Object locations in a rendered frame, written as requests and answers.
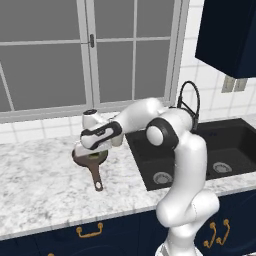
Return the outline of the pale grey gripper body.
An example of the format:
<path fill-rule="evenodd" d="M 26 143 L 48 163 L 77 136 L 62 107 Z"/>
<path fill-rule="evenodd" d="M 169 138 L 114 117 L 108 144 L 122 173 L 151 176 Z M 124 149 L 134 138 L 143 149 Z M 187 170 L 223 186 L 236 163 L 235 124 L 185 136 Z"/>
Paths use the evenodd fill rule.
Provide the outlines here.
<path fill-rule="evenodd" d="M 112 144 L 110 142 L 104 142 L 100 144 L 96 149 L 90 150 L 85 148 L 80 142 L 77 142 L 74 147 L 74 154 L 76 157 L 81 157 L 85 155 L 106 151 L 106 150 L 109 150 L 111 147 L 112 147 Z"/>

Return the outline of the brown frying pan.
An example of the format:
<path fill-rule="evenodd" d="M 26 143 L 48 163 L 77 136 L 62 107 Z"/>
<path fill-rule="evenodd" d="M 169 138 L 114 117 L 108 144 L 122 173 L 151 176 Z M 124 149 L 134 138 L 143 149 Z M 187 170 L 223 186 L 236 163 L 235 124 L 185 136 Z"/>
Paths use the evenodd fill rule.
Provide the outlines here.
<path fill-rule="evenodd" d="M 97 192 L 100 192 L 103 190 L 103 185 L 99 173 L 99 166 L 107 159 L 108 157 L 108 151 L 102 151 L 99 152 L 100 155 L 97 158 L 89 158 L 88 155 L 81 156 L 81 157 L 76 157 L 74 154 L 74 151 L 72 151 L 72 158 L 73 161 L 81 166 L 81 167 L 86 167 L 93 179 L 94 187 Z"/>

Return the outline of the black double sink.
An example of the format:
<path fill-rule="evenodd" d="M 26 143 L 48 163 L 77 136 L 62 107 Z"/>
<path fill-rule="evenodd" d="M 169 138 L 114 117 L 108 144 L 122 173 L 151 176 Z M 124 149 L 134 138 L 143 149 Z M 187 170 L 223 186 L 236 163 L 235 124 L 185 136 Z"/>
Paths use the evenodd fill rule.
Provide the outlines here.
<path fill-rule="evenodd" d="M 207 180 L 256 171 L 256 129 L 242 118 L 199 123 L 195 134 L 207 144 Z M 151 145 L 144 130 L 126 134 L 126 140 L 146 189 L 170 187 L 174 152 Z"/>

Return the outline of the grey framed window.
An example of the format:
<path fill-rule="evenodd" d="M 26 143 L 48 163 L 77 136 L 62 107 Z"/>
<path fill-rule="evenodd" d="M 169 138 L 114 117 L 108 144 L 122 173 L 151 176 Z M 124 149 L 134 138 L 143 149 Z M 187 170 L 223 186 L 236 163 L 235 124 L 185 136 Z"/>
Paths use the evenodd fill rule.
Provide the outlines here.
<path fill-rule="evenodd" d="M 0 122 L 173 103 L 188 5 L 0 0 Z"/>

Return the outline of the dark blue drawer front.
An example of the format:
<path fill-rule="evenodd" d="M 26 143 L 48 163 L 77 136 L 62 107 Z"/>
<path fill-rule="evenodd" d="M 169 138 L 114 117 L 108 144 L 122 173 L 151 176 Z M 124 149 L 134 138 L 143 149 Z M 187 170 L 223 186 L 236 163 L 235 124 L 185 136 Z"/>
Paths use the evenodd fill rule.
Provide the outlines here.
<path fill-rule="evenodd" d="M 76 228 L 95 230 L 98 222 L 104 224 L 100 236 L 81 239 Z M 100 220 L 78 226 L 43 232 L 35 236 L 41 256 L 137 256 L 139 217 L 128 215 Z"/>

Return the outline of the dark blue cupboard door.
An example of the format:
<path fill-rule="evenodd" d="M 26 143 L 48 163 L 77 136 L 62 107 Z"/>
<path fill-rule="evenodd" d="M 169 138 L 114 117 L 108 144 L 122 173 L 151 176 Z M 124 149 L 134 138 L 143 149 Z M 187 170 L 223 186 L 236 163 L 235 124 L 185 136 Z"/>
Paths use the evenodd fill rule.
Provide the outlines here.
<path fill-rule="evenodd" d="M 256 190 L 222 196 L 219 216 L 219 237 L 222 237 L 222 221 L 230 222 L 230 233 L 225 244 L 220 245 L 220 256 L 256 253 Z"/>
<path fill-rule="evenodd" d="M 205 248 L 203 246 L 203 241 L 207 239 L 207 229 L 209 228 L 209 224 L 211 222 L 216 223 L 216 215 L 211 216 L 203 224 L 203 226 L 197 232 L 197 235 L 195 238 L 195 245 L 196 245 L 197 249 L 202 253 L 203 256 L 214 256 L 214 252 L 215 252 L 215 247 L 214 247 L 215 242 L 210 249 Z"/>
<path fill-rule="evenodd" d="M 160 224 L 154 210 L 140 214 L 138 256 L 155 256 L 165 241 L 168 229 Z"/>

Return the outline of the black arched tap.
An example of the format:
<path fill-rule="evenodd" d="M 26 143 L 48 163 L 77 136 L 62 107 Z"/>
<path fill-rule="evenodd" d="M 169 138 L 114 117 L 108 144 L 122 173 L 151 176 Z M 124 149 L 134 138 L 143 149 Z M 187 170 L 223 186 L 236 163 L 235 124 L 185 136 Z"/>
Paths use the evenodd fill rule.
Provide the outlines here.
<path fill-rule="evenodd" d="M 187 84 L 190 84 L 193 87 L 193 89 L 195 90 L 196 96 L 197 96 L 197 109 L 195 112 L 183 101 L 183 91 Z M 197 86 L 195 85 L 195 83 L 190 80 L 185 81 L 181 86 L 181 90 L 180 90 L 180 93 L 178 96 L 177 108 L 183 109 L 190 114 L 190 116 L 192 118 L 192 130 L 191 131 L 193 131 L 193 132 L 196 131 L 197 127 L 198 127 L 199 112 L 200 112 L 200 105 L 201 105 L 200 103 L 201 103 L 200 94 L 199 94 L 199 90 L 198 90 Z"/>

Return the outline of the grey wall socket plate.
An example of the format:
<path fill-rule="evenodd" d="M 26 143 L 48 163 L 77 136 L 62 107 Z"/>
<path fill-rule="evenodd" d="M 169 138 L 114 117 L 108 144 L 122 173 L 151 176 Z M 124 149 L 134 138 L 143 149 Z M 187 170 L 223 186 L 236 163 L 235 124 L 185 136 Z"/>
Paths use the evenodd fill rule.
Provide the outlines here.
<path fill-rule="evenodd" d="M 235 92 L 242 92 L 245 90 L 247 78 L 237 79 L 234 87 Z"/>
<path fill-rule="evenodd" d="M 235 78 L 226 75 L 223 82 L 222 93 L 232 92 L 234 85 L 235 85 Z"/>

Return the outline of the dark blue wall cupboard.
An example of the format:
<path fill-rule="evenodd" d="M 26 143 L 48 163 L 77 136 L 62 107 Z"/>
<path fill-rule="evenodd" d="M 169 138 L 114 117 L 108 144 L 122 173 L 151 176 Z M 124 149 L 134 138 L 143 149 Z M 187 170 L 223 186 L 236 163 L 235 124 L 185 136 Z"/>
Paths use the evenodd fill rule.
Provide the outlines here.
<path fill-rule="evenodd" d="M 255 78 L 256 0 L 205 0 L 195 57 L 233 78 Z"/>

